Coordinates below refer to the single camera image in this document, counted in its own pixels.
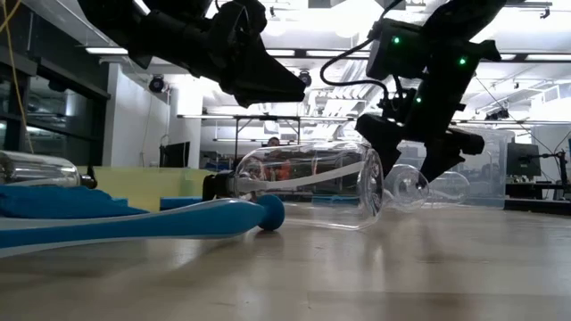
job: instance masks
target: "yellow wall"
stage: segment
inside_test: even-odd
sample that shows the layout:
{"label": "yellow wall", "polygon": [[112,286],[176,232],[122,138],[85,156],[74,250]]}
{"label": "yellow wall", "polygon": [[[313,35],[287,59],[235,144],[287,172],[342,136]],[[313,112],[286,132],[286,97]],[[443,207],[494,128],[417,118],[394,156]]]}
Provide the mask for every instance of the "yellow wall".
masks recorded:
{"label": "yellow wall", "polygon": [[[87,172],[87,168],[78,169]],[[161,197],[202,196],[203,180],[211,174],[201,169],[95,168],[97,189],[150,211],[159,210]]]}

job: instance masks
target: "wooden table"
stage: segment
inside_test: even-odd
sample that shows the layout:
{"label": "wooden table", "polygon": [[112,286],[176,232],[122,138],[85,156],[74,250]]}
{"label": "wooden table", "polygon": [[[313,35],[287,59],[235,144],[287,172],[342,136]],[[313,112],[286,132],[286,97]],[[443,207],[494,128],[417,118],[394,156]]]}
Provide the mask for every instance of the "wooden table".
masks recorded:
{"label": "wooden table", "polygon": [[86,245],[0,259],[0,320],[570,320],[571,220],[387,212],[361,232]]}

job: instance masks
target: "yellow cable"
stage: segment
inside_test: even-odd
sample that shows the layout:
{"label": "yellow cable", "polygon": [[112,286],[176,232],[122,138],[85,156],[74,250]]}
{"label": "yellow cable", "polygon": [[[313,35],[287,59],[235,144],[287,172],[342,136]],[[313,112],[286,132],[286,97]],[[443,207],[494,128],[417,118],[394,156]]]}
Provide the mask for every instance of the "yellow cable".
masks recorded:
{"label": "yellow cable", "polygon": [[[8,26],[8,22],[10,21],[10,19],[16,13],[16,10],[18,10],[18,7],[20,6],[20,2],[21,2],[21,0],[18,0],[16,2],[16,4],[12,8],[12,10],[10,11],[10,14],[8,14],[8,16],[6,16],[5,9],[4,9],[4,22],[2,22],[2,24],[0,25],[0,33],[2,31],[4,31],[4,28],[6,28],[6,26]],[[5,8],[6,7],[6,1],[4,0],[2,3],[4,4],[3,7]]]}
{"label": "yellow cable", "polygon": [[16,64],[14,63],[14,52],[12,49],[12,35],[10,34],[10,25],[8,24],[8,22],[10,22],[10,19],[16,13],[16,10],[20,6],[20,2],[21,0],[18,0],[16,2],[16,5],[13,7],[10,14],[8,14],[8,9],[6,8],[6,2],[4,2],[3,5],[4,23],[0,25],[0,33],[4,30],[4,28],[6,28],[6,36],[8,36],[8,51],[10,52],[10,62],[12,63],[12,75],[14,78],[14,85],[16,86],[16,96],[18,97],[18,105],[20,106],[21,124],[22,126],[24,126],[24,135],[28,140],[29,151],[31,153],[34,153],[34,147],[32,146],[32,141],[29,138],[28,126],[26,125],[26,112],[24,111],[24,104],[21,100],[20,86],[18,85],[18,72],[16,71]]}

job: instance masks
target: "clear plastic bottle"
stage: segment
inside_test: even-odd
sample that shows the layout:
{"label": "clear plastic bottle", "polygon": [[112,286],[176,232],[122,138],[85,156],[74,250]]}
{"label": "clear plastic bottle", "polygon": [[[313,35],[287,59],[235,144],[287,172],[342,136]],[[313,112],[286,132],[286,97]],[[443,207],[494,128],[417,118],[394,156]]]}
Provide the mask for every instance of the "clear plastic bottle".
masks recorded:
{"label": "clear plastic bottle", "polygon": [[277,195],[285,222],[342,229],[375,223],[383,204],[377,152],[358,143],[260,148],[236,168],[235,197]]}
{"label": "clear plastic bottle", "polygon": [[470,183],[460,173],[447,171],[430,183],[430,202],[433,208],[458,205],[470,194]]}
{"label": "clear plastic bottle", "polygon": [[385,178],[386,208],[411,212],[419,210],[430,194],[428,181],[411,165],[394,165]]}
{"label": "clear plastic bottle", "polygon": [[70,161],[24,152],[0,152],[0,185],[59,185],[96,187],[93,177],[81,175]]}

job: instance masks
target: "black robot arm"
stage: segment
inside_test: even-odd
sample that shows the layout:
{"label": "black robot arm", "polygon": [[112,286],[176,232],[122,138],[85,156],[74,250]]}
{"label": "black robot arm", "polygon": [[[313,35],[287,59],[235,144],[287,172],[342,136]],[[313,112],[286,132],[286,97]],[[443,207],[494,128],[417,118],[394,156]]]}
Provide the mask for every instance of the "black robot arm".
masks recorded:
{"label": "black robot arm", "polygon": [[267,21],[258,1],[226,2],[212,19],[204,17],[211,0],[145,3],[148,14],[132,0],[79,0],[87,19],[142,68],[162,58],[218,82],[244,107],[303,100],[303,82],[265,50],[260,33]]}
{"label": "black robot arm", "polygon": [[493,41],[473,44],[469,39],[505,4],[506,0],[451,0],[422,27],[390,19],[373,27],[367,75],[377,80],[391,75],[421,79],[418,89],[403,89],[404,98],[385,97],[378,105],[382,116],[365,114],[357,121],[356,129],[379,153],[385,175],[400,156],[397,145],[402,140],[425,145],[420,171],[428,182],[464,161],[461,152],[483,151],[481,136],[450,124],[454,113],[466,107],[460,101],[480,60],[501,60]]}

